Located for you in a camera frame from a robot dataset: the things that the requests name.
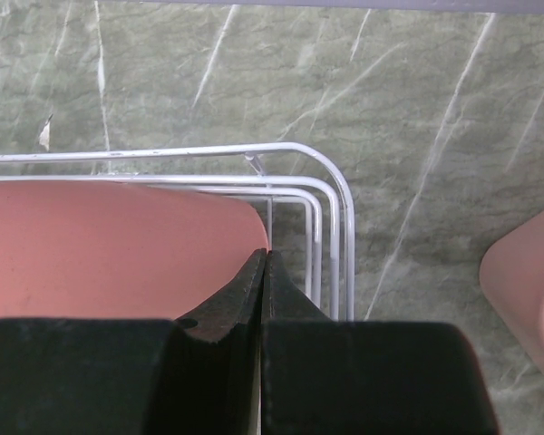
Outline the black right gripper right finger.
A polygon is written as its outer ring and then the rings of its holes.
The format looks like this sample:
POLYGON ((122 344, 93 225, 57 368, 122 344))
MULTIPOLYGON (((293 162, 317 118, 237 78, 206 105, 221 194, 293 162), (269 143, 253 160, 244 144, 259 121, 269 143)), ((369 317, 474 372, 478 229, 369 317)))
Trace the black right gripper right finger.
POLYGON ((267 256, 261 428, 266 434, 496 434, 476 354, 436 322, 334 321, 267 256))

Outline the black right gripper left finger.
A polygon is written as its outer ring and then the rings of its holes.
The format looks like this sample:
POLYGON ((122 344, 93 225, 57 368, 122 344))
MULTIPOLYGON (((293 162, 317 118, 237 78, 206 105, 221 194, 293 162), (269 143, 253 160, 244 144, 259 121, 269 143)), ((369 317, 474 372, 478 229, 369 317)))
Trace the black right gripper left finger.
POLYGON ((0 434, 249 434, 266 264, 175 320, 0 318, 0 434))

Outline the pink plastic cup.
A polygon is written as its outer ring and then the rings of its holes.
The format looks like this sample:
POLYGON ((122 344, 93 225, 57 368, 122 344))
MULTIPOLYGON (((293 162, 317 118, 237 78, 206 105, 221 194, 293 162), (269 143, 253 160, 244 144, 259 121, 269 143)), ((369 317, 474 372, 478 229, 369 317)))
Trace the pink plastic cup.
POLYGON ((258 213, 238 199, 0 181, 0 317, 175 319, 267 246, 258 213))

